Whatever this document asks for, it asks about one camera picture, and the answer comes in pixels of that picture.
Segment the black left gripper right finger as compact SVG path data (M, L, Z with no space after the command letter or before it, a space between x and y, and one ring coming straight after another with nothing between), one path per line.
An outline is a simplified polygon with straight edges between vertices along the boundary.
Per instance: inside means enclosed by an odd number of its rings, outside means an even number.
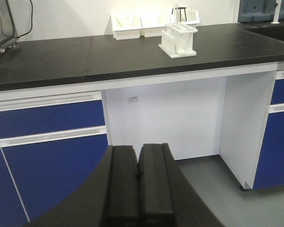
M169 146L144 144L138 161L142 227L221 227L179 166Z

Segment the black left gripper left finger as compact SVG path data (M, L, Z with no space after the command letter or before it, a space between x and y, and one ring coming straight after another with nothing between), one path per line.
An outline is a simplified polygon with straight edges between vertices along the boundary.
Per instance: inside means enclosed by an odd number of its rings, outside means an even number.
M109 146L92 173L29 227L137 227L137 158L132 146Z

